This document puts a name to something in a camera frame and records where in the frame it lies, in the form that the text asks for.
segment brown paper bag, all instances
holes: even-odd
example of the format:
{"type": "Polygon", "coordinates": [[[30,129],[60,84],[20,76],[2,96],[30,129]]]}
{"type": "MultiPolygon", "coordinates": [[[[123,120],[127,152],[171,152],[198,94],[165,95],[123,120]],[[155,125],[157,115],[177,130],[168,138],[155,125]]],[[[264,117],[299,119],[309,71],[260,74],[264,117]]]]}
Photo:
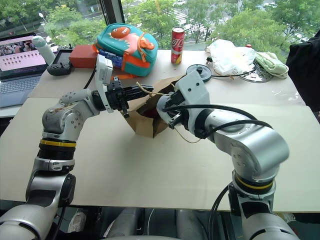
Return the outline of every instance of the brown paper bag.
{"type": "MultiPolygon", "coordinates": [[[[153,86],[154,93],[168,94],[174,92],[171,83],[177,82],[184,75],[166,78],[156,82],[153,86]]],[[[165,130],[168,125],[157,113],[157,102],[161,95],[148,95],[128,102],[130,117],[125,118],[136,134],[154,138],[165,130]]]]}

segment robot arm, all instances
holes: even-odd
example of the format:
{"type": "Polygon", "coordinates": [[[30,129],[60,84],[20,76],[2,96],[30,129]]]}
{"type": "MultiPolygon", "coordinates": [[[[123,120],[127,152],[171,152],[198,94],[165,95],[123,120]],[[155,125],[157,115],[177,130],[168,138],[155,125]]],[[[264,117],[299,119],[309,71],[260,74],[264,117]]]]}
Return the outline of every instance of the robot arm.
{"type": "Polygon", "coordinates": [[[26,204],[0,217],[0,239],[46,239],[58,208],[73,200],[76,177],[70,171],[75,165],[76,141],[86,119],[104,110],[123,111],[128,117],[128,101],[147,95],[138,86],[123,88],[117,77],[110,82],[112,68],[110,60],[98,55],[97,90],[68,92],[44,112],[44,129],[26,189],[26,204]]]}
{"type": "Polygon", "coordinates": [[[297,240],[291,228],[272,214],[274,178],[280,163],[289,156],[285,140],[244,111],[225,106],[208,108],[209,93],[196,71],[180,79],[174,88],[173,94],[159,99],[157,111],[172,129],[181,124],[231,156],[230,208],[242,218],[245,239],[297,240]]]}

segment window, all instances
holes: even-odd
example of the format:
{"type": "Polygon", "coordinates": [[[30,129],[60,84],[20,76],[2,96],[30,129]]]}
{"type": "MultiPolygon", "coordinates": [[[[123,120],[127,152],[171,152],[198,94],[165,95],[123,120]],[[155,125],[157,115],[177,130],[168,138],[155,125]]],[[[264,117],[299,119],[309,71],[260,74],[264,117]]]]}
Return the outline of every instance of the window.
{"type": "Polygon", "coordinates": [[[174,26],[185,28],[184,49],[204,50],[217,39],[251,44],[285,63],[290,44],[320,29],[319,0],[121,0],[125,22],[171,48],[174,26]]]}
{"type": "Polygon", "coordinates": [[[0,0],[0,9],[0,38],[35,32],[54,51],[92,44],[107,23],[123,18],[113,0],[0,0]]]}

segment red box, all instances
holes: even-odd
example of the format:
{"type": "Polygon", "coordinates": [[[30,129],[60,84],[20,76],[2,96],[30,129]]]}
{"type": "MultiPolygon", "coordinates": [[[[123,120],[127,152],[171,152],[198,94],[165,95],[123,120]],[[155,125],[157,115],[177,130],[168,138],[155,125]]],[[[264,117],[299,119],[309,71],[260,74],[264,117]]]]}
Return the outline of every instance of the red box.
{"type": "Polygon", "coordinates": [[[77,45],[71,52],[69,60],[75,68],[93,69],[96,65],[97,55],[92,45],[77,45]]]}

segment teal backpack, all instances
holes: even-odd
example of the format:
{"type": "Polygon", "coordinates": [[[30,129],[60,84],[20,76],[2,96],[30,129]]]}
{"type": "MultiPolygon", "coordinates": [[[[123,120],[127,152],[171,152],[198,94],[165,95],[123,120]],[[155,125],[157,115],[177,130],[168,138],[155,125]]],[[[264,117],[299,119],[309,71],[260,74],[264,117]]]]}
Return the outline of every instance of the teal backpack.
{"type": "Polygon", "coordinates": [[[122,57],[123,72],[144,77],[157,59],[158,43],[149,33],[125,23],[108,25],[93,45],[98,53],[109,52],[122,57]]]}

